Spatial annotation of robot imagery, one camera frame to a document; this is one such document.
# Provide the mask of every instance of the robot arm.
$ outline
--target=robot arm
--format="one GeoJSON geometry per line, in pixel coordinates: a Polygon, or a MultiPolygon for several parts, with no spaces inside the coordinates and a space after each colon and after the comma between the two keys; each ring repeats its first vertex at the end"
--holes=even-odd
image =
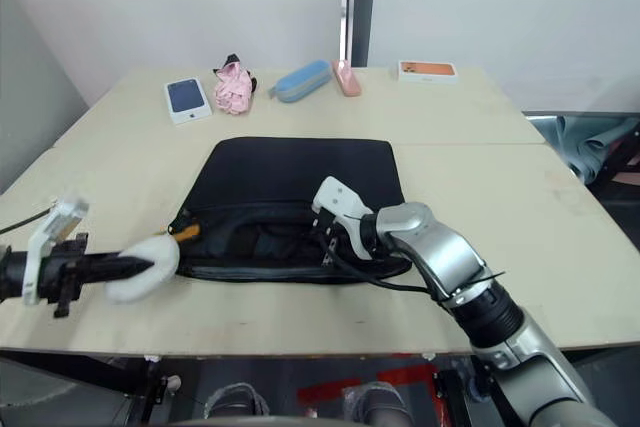
{"type": "Polygon", "coordinates": [[[328,177],[313,209],[319,222],[345,227],[359,257],[400,252],[414,263],[432,299],[468,335],[474,354],[490,369],[523,425],[614,425],[593,407],[579,374],[478,253],[426,205],[410,202],[372,212],[355,192],[328,177]]]}

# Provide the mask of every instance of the white wall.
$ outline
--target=white wall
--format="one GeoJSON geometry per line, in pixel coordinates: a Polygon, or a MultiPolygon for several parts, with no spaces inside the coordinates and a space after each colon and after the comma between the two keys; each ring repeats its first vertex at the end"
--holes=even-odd
{"type": "Polygon", "coordinates": [[[84,99],[140,66],[298,67],[338,56],[340,0],[21,0],[84,99]]]}
{"type": "Polygon", "coordinates": [[[523,110],[640,112],[640,0],[374,0],[369,65],[483,66],[523,110]]]}
{"type": "Polygon", "coordinates": [[[17,2],[0,0],[0,193],[85,110],[17,2]]]}

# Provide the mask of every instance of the person's foot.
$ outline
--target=person's foot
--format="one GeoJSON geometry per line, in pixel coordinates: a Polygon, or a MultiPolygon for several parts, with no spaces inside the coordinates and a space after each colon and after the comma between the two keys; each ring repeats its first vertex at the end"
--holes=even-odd
{"type": "Polygon", "coordinates": [[[398,391],[387,382],[371,382],[346,390],[345,420],[374,427],[413,427],[398,391]]]}
{"type": "Polygon", "coordinates": [[[204,418],[269,415],[269,406],[250,384],[227,385],[216,390],[204,406],[204,418]]]}

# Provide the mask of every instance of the blue pencil case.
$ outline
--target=blue pencil case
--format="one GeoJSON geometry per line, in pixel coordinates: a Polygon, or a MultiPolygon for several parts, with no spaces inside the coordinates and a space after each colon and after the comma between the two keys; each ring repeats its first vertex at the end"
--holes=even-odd
{"type": "Polygon", "coordinates": [[[329,79],[329,62],[316,60],[278,80],[276,85],[269,89],[269,95],[277,97],[281,102],[295,102],[326,84],[329,79]]]}

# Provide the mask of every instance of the pink case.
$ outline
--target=pink case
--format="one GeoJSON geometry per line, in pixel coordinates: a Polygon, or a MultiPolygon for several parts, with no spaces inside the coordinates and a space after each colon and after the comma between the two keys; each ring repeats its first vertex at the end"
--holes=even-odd
{"type": "Polygon", "coordinates": [[[353,70],[351,70],[351,65],[348,60],[334,60],[331,62],[331,65],[342,89],[342,93],[346,97],[356,97],[362,93],[358,79],[356,79],[353,70]]]}

